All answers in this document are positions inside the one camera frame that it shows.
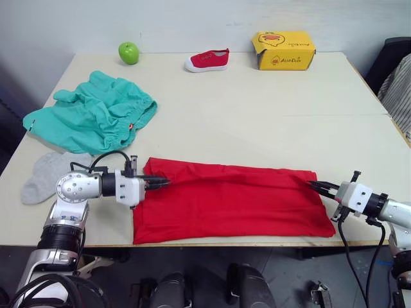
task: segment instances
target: red shoe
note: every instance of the red shoe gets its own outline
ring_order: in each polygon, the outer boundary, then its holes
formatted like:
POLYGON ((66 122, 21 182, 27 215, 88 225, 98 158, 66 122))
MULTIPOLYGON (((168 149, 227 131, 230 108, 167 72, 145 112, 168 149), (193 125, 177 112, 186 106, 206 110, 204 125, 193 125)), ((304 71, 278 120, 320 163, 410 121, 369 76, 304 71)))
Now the red shoe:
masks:
POLYGON ((227 68, 229 53, 228 48, 226 50, 206 51, 188 58, 184 63, 184 67, 193 73, 223 71, 227 68))

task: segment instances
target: gray floor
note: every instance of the gray floor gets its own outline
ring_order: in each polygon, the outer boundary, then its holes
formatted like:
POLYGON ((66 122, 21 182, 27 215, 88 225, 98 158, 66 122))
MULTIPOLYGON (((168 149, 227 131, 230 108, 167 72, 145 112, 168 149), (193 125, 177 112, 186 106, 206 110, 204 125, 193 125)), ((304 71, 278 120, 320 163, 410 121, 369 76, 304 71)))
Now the gray floor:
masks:
MULTIPOLYGON (((0 246, 0 286, 12 294, 32 248, 0 246)), ((365 283, 373 250, 352 253, 354 265, 365 283)), ((247 263, 260 270, 278 308, 318 307, 308 301, 306 286, 321 280, 331 291, 335 308, 365 307, 344 254, 299 261, 291 248, 134 248, 125 263, 98 268, 92 279, 108 294, 113 308, 130 306, 130 288, 140 279, 160 279, 173 271, 188 273, 195 286, 195 307, 237 307, 223 301, 225 271, 232 262, 247 263)), ((371 286, 371 307, 386 308, 388 275, 392 257, 380 252, 371 286)))

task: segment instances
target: white table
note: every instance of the white table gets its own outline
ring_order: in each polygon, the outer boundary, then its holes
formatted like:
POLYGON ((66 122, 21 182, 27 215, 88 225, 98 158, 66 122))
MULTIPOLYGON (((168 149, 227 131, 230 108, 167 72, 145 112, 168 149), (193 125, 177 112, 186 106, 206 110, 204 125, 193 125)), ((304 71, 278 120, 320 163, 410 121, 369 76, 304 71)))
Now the white table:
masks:
MULTIPOLYGON (((137 65, 118 56, 76 55, 55 87, 74 90, 94 70, 138 84, 159 104, 148 125, 125 151, 148 157, 211 164, 306 169, 339 184, 360 170, 361 183, 397 200, 411 200, 410 148, 385 109, 342 53, 318 53, 307 71, 259 71, 252 54, 230 55, 228 70, 188 73, 185 54, 143 54, 137 65)), ((45 106, 53 105, 50 97, 45 106)), ((52 197, 22 205, 20 190, 35 161, 59 150, 26 134, 0 178, 0 244, 36 245, 52 197)), ((123 167, 121 157, 102 162, 123 167)), ((330 215, 336 203, 324 200, 330 215)), ((376 244, 379 228, 350 216, 351 244, 376 244)), ((128 246, 132 213, 113 198, 91 200, 87 246, 128 246)), ((338 246, 321 237, 208 237, 162 245, 338 246)))

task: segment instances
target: cardboard box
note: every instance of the cardboard box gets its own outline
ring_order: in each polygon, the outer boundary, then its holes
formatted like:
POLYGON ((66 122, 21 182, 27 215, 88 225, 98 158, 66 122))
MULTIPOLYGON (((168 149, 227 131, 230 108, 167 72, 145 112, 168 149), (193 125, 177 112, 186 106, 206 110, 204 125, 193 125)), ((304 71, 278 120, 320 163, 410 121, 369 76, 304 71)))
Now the cardboard box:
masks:
POLYGON ((305 70, 315 54, 304 31, 258 32, 252 43, 262 70, 305 70))

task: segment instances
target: apple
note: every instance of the apple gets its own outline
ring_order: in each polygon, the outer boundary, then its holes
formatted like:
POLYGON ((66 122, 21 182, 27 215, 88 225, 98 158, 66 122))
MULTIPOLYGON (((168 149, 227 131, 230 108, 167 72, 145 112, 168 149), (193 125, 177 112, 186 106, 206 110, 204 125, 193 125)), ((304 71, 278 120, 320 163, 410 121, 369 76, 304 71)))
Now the apple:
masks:
POLYGON ((124 42, 118 46, 118 53, 122 61, 127 64, 136 64, 139 61, 139 49, 134 43, 124 42))

